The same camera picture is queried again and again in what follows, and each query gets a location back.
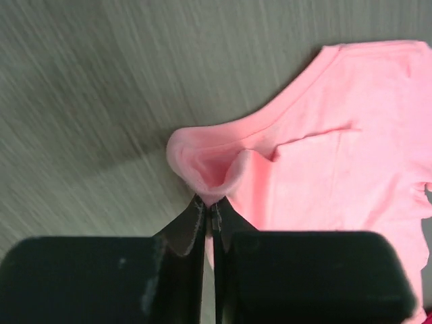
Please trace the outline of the pink t shirt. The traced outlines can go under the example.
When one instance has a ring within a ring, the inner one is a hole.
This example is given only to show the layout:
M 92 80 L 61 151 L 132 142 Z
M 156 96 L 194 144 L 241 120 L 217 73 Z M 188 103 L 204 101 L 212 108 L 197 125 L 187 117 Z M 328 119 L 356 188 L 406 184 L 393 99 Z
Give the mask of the pink t shirt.
M 367 230 L 395 248 L 422 323 L 421 221 L 431 216 L 431 48 L 414 40 L 324 47 L 259 111 L 182 128 L 171 168 L 206 205 L 227 198 L 260 230 Z

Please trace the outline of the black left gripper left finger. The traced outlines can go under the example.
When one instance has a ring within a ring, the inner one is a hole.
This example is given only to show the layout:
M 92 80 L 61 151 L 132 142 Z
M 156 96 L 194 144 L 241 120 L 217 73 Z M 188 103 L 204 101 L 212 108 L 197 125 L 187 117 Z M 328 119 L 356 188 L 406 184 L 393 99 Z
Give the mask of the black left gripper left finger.
M 150 237 L 35 236 L 1 261 L 2 323 L 198 323 L 205 205 Z

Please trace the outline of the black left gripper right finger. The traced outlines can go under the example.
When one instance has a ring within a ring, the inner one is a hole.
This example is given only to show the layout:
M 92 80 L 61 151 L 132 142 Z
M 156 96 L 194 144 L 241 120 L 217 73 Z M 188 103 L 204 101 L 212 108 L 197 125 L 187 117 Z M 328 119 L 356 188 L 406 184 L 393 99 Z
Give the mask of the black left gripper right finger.
M 218 323 L 401 323 L 416 298 L 375 232 L 266 232 L 211 207 Z

